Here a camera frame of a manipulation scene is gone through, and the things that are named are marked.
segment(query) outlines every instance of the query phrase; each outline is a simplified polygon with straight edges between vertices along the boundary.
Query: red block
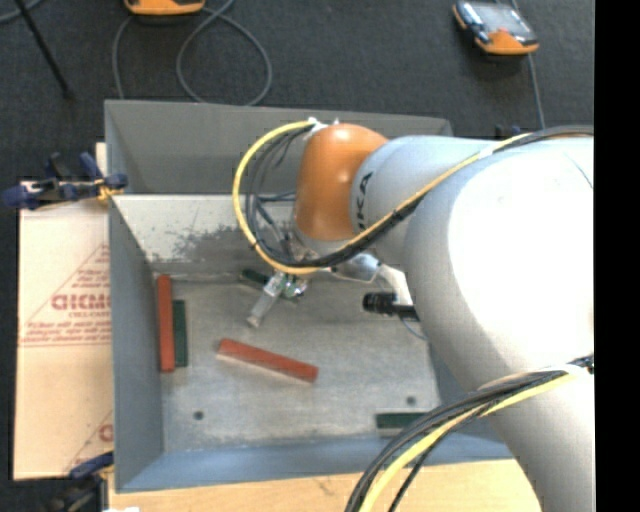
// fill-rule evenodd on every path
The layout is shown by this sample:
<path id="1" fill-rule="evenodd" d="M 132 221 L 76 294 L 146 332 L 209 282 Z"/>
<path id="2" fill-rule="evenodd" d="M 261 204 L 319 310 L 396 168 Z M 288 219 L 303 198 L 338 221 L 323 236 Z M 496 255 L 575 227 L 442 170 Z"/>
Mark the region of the red block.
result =
<path id="1" fill-rule="evenodd" d="M 173 302 L 171 277 L 163 274 L 156 280 L 158 298 L 158 332 L 160 371 L 172 372 L 176 367 L 176 345 L 173 337 Z"/>
<path id="2" fill-rule="evenodd" d="M 239 341 L 224 338 L 218 347 L 218 355 L 231 357 L 245 363 L 273 370 L 307 382 L 318 377 L 318 367 L 267 350 L 252 347 Z"/>

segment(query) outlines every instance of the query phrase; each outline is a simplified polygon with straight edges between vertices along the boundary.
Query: black wire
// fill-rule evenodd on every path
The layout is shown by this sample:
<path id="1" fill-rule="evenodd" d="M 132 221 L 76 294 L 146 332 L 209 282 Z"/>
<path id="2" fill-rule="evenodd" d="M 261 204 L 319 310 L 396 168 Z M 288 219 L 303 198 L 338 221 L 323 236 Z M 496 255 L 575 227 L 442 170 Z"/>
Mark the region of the black wire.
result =
<path id="1" fill-rule="evenodd" d="M 249 229 L 256 236 L 256 240 L 260 244 L 260 246 L 265 249 L 268 248 L 270 253 L 274 253 L 275 250 L 269 247 L 266 242 L 264 242 L 264 238 L 260 235 L 260 230 L 257 221 L 257 213 L 259 213 L 262 218 L 274 229 L 276 232 L 276 238 L 278 239 L 278 243 L 280 244 L 283 253 L 287 258 L 293 258 L 288 244 L 288 237 L 282 233 L 277 224 L 273 221 L 273 218 L 267 210 L 264 208 L 262 203 L 261 189 L 264 186 L 264 180 L 266 179 L 266 171 L 273 170 L 278 168 L 284 158 L 289 151 L 291 143 L 303 133 L 308 132 L 311 127 L 304 127 L 299 130 L 285 133 L 280 137 L 276 138 L 275 141 L 272 142 L 270 148 L 263 152 L 258 159 L 256 160 L 256 164 L 253 166 L 253 172 L 250 173 L 248 179 L 248 187 L 247 193 L 245 196 L 245 211 L 247 215 L 247 224 L 249 225 Z M 275 164 L 272 164 L 272 161 L 277 157 L 277 161 Z M 267 198 L 269 200 L 277 200 L 282 196 L 282 194 L 272 196 L 272 198 Z"/>
<path id="2" fill-rule="evenodd" d="M 184 52 L 186 51 L 188 46 L 191 44 L 191 41 L 193 41 L 193 39 L 195 39 L 195 37 L 200 32 L 202 32 L 206 27 L 208 27 L 209 25 L 211 25 L 214 21 L 216 21 L 218 19 L 224 21 L 228 25 L 231 25 L 238 32 L 240 32 L 245 38 L 247 38 L 254 45 L 254 47 L 258 50 L 258 52 L 260 53 L 260 56 L 262 57 L 262 60 L 264 61 L 264 65 L 265 65 L 265 69 L 266 69 L 266 75 L 267 75 L 267 77 L 265 79 L 264 87 L 262 88 L 262 91 L 260 91 L 260 93 L 255 98 L 253 98 L 251 101 L 245 103 L 245 105 L 247 105 L 247 106 L 257 105 L 258 103 L 260 103 L 264 99 L 264 97 L 269 92 L 269 89 L 271 88 L 271 83 L 273 81 L 273 69 L 272 69 L 272 65 L 271 65 L 271 60 L 269 59 L 269 55 L 267 54 L 266 50 L 264 49 L 264 47 L 260 44 L 260 42 L 256 39 L 256 37 L 251 32 L 249 32 L 246 28 L 244 28 L 242 25 L 240 25 L 235 20 L 233 20 L 233 19 L 231 19 L 231 18 L 229 18 L 227 16 L 224 16 L 222 14 L 223 12 L 227 11 L 233 5 L 234 2 L 235 2 L 235 0 L 228 0 L 227 3 L 225 3 L 220 9 L 215 10 L 215 11 L 213 9 L 209 9 L 209 8 L 205 7 L 203 9 L 203 11 L 209 13 L 210 16 L 196 30 L 194 30 L 191 33 L 191 35 L 189 35 L 189 37 L 187 37 L 185 42 L 182 44 L 182 46 L 180 48 L 180 51 L 178 52 L 178 58 L 176 59 L 176 75 L 178 76 L 178 80 L 180 81 L 180 85 L 187 92 L 187 94 L 189 96 L 191 96 L 191 98 L 193 98 L 194 100 L 196 100 L 196 101 L 198 101 L 200 103 L 206 103 L 206 100 L 201 98 L 200 96 L 198 96 L 193 91 L 193 89 L 191 89 L 191 87 L 189 86 L 189 84 L 185 80 L 184 75 L 182 73 L 182 56 L 184 55 Z"/>
<path id="3" fill-rule="evenodd" d="M 269 92 L 269 90 L 271 89 L 271 84 L 273 82 L 273 66 L 271 65 L 271 60 L 269 59 L 269 55 L 267 54 L 266 50 L 264 49 L 264 47 L 262 46 L 262 44 L 260 44 L 260 42 L 257 40 L 257 38 L 251 33 L 249 32 L 246 28 L 244 28 L 242 25 L 240 25 L 238 22 L 236 22 L 235 20 L 229 18 L 228 16 L 223 15 L 222 13 L 227 11 L 232 4 L 235 2 L 235 0 L 227 0 L 227 2 L 218 10 L 212 10 L 208 7 L 204 7 L 202 10 L 206 13 L 209 13 L 209 16 L 207 17 L 207 19 L 201 23 L 188 37 L 187 39 L 184 41 L 184 43 L 182 44 L 182 46 L 180 47 L 180 50 L 178 52 L 178 56 L 176 58 L 176 66 L 175 66 L 175 72 L 176 75 L 178 77 L 178 81 L 180 83 L 180 86 L 185 90 L 185 92 L 195 101 L 199 102 L 199 103 L 206 103 L 206 100 L 204 100 L 203 98 L 201 98 L 200 96 L 198 96 L 189 86 L 189 84 L 187 83 L 187 81 L 184 78 L 184 74 L 182 72 L 182 57 L 187 49 L 187 47 L 191 44 L 191 42 L 193 41 L 193 39 L 200 34 L 200 32 L 202 32 L 206 27 L 208 27 L 209 25 L 211 25 L 214 21 L 216 20 L 220 20 L 223 21 L 224 23 L 230 25 L 231 27 L 233 27 L 234 29 L 236 29 L 238 32 L 240 32 L 245 38 L 247 38 L 254 46 L 255 48 L 258 50 L 258 52 L 260 53 L 263 61 L 264 61 L 264 65 L 266 68 L 266 79 L 265 79 L 265 84 L 262 88 L 262 91 L 252 100 L 250 100 L 249 102 L 245 103 L 245 106 L 253 106 L 253 105 L 257 105 L 260 101 L 262 101 L 264 99 L 264 97 L 267 95 L 267 93 Z M 124 30 L 129 26 L 129 24 L 131 23 L 131 20 L 133 20 L 135 18 L 135 16 L 128 16 L 120 25 L 120 27 L 118 27 L 118 30 L 116 32 L 116 35 L 114 37 L 113 40 L 113 44 L 112 44 L 112 48 L 111 48 L 111 70 L 112 70 L 112 74 L 113 74 L 113 79 L 115 81 L 115 85 L 116 85 L 116 90 L 118 92 L 118 97 L 120 99 L 124 99 L 125 95 L 124 95 L 124 90 L 122 87 L 122 79 L 120 76 L 120 65 L 119 65 L 119 50 L 120 50 L 120 41 L 122 39 L 122 34 L 124 33 Z"/>
<path id="4" fill-rule="evenodd" d="M 43 0 L 34 0 L 33 2 L 30 2 L 29 4 L 27 4 L 27 9 L 31 10 L 36 8 L 39 4 L 41 4 L 43 2 Z M 9 23 L 17 18 L 19 18 L 22 15 L 22 12 L 20 11 L 20 9 L 14 9 L 12 11 L 9 11 L 6 14 L 2 14 L 0 15 L 0 25 L 2 25 L 3 23 Z"/>
<path id="5" fill-rule="evenodd" d="M 433 443 L 433 445 L 431 445 L 429 447 L 428 450 L 425 450 L 422 455 L 420 455 L 414 465 L 413 468 L 411 468 L 411 472 L 409 473 L 409 476 L 405 479 L 404 482 L 402 482 L 402 486 L 400 487 L 400 489 L 398 490 L 398 492 L 396 493 L 395 497 L 393 498 L 393 501 L 391 502 L 391 505 L 389 506 L 389 511 L 388 512 L 395 512 L 396 509 L 398 508 L 398 506 L 400 505 L 400 502 L 402 501 L 402 498 L 404 498 L 404 495 L 406 494 L 407 490 L 409 489 L 409 487 L 411 487 L 411 484 L 413 483 L 413 481 L 416 479 L 416 477 L 418 476 L 418 474 L 420 473 L 420 469 L 422 468 L 422 466 L 424 465 L 425 461 L 427 460 L 427 457 L 429 457 L 430 453 L 433 451 L 433 449 L 435 448 L 435 446 L 438 444 L 438 442 L 436 441 L 435 443 Z"/>
<path id="6" fill-rule="evenodd" d="M 295 133 L 294 138 L 299 136 L 301 133 Z M 539 130 L 537 132 L 533 132 L 525 135 L 524 137 L 514 139 L 504 146 L 496 149 L 495 153 L 499 153 L 502 151 L 506 151 L 508 149 L 513 149 L 517 147 L 524 146 L 526 144 L 531 144 L 533 142 L 537 142 L 540 140 L 545 140 L 554 137 L 560 136 L 576 136 L 576 135 L 593 135 L 593 128 L 590 126 L 558 126 L 553 128 L 545 128 L 544 130 Z M 274 146 L 271 146 L 266 151 L 273 151 Z M 295 260 L 293 258 L 287 257 L 282 253 L 278 253 L 273 249 L 263 245 L 260 240 L 257 240 L 257 243 L 260 247 L 274 260 L 282 263 L 284 265 L 301 268 L 301 267 L 318 267 L 318 268 L 328 268 L 336 266 L 344 261 L 347 261 L 362 252 L 363 250 L 370 247 L 378 238 L 396 226 L 399 222 L 407 218 L 413 211 L 417 208 L 418 204 L 422 200 L 421 197 L 415 198 L 411 203 L 405 205 L 401 209 L 394 212 L 394 215 L 391 216 L 387 221 L 383 222 L 380 226 L 375 228 L 367 237 L 352 244 L 348 244 L 344 248 L 335 251 L 331 254 L 320 256 L 316 258 L 303 259 L 303 260 Z"/>
<path id="7" fill-rule="evenodd" d="M 510 0 L 510 1 L 511 1 L 511 7 L 513 8 L 513 10 L 516 11 L 518 14 L 520 14 L 520 7 L 518 7 L 516 0 Z M 494 2 L 497 4 L 502 3 L 499 0 L 494 0 Z M 536 67 L 533 61 L 533 55 L 530 53 L 527 55 L 527 66 L 529 68 L 529 76 L 531 77 L 531 86 L 533 88 L 533 100 L 535 103 L 536 118 L 538 120 L 538 129 L 544 130 L 547 126 L 544 120 L 542 101 L 540 100 L 540 88 L 538 86 L 538 77 L 536 74 Z"/>
<path id="8" fill-rule="evenodd" d="M 591 354 L 587 357 L 578 358 L 571 361 L 569 364 L 587 368 L 591 371 L 594 366 L 594 356 Z M 347 502 L 345 512 L 356 512 L 359 510 L 369 489 L 373 485 L 375 476 L 380 469 L 399 449 L 406 446 L 407 443 L 412 442 L 416 437 L 424 436 L 452 418 L 460 416 L 465 412 L 482 405 L 483 408 L 479 414 L 472 414 L 469 418 L 469 421 L 472 421 L 486 411 L 487 408 L 491 408 L 512 396 L 543 385 L 565 374 L 566 372 L 563 370 L 525 373 L 507 381 L 494 384 L 491 387 L 470 392 L 462 400 L 450 405 L 440 406 L 417 419 L 408 425 L 400 434 L 395 436 L 373 460 L 369 467 L 365 469 L 362 477 L 353 489 L 353 492 Z M 466 425 L 467 423 L 467 420 L 465 420 L 461 422 L 458 427 L 461 427 L 463 424 Z"/>
<path id="9" fill-rule="evenodd" d="M 593 374 L 594 372 L 594 356 L 590 355 L 587 357 L 581 357 L 581 358 L 577 358 L 574 359 L 573 361 L 571 361 L 569 364 L 573 364 L 576 366 L 580 366 L 580 367 L 584 367 L 586 368 L 589 373 Z M 472 418 L 470 418 L 469 420 L 473 421 L 475 420 L 480 414 L 473 414 Z M 455 430 L 459 430 L 460 427 L 462 425 L 458 425 L 455 428 L 453 428 L 450 432 L 453 432 Z M 409 473 L 409 475 L 407 476 L 407 478 L 405 479 L 405 481 L 402 483 L 402 486 L 400 487 L 400 489 L 398 490 L 398 492 L 396 493 L 396 496 L 393 499 L 393 502 L 391 503 L 391 506 L 389 507 L 388 512 L 395 512 L 395 510 L 398 508 L 398 506 L 400 505 L 400 502 L 402 501 L 402 498 L 404 497 L 404 495 L 406 494 L 407 490 L 409 489 L 409 487 L 411 486 L 411 484 L 413 483 L 413 481 L 416 479 L 416 477 L 418 476 L 418 474 L 420 473 L 420 469 L 422 468 L 422 466 L 424 465 L 425 461 L 427 460 L 427 458 L 429 457 L 430 453 L 433 451 L 433 449 L 436 447 L 436 444 L 438 444 L 440 442 L 440 440 L 438 440 L 436 443 L 434 443 L 429 450 L 425 450 L 415 461 L 413 468 L 411 469 L 411 472 Z"/>

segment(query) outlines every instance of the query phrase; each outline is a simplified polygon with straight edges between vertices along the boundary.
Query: cardboard sheet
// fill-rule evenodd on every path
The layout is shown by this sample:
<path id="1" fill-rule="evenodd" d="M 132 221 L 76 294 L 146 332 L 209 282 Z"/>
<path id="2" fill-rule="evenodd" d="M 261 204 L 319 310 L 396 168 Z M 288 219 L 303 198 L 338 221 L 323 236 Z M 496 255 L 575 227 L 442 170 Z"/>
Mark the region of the cardboard sheet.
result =
<path id="1" fill-rule="evenodd" d="M 113 449 L 107 206 L 20 213 L 13 476 L 65 476 Z"/>

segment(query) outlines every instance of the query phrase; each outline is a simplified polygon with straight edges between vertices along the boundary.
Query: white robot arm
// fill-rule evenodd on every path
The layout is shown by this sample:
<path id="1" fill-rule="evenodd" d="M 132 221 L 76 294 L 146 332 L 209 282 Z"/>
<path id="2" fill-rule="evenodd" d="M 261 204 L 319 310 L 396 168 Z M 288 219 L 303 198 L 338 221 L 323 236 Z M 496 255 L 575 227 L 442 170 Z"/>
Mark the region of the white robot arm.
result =
<path id="1" fill-rule="evenodd" d="M 325 127 L 307 141 L 294 207 L 315 259 L 266 259 L 305 273 L 372 250 L 404 272 L 423 332 L 468 391 L 592 354 L 593 141 L 583 129 L 496 144 Z M 491 421 L 545 512 L 595 509 L 593 379 Z"/>

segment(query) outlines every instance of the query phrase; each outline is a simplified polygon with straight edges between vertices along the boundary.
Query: wooden table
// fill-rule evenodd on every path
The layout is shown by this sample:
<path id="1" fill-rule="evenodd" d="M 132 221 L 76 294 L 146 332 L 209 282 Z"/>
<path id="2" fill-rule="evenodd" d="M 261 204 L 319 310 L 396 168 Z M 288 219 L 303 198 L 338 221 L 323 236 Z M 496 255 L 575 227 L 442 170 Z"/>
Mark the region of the wooden table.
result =
<path id="1" fill-rule="evenodd" d="M 139 507 L 141 512 L 342 512 L 358 478 L 353 474 L 143 493 L 110 491 L 109 506 Z M 376 511 L 387 510 L 398 489 L 394 482 L 378 500 Z M 540 512 L 529 481 L 512 459 L 427 466 L 398 509 Z"/>

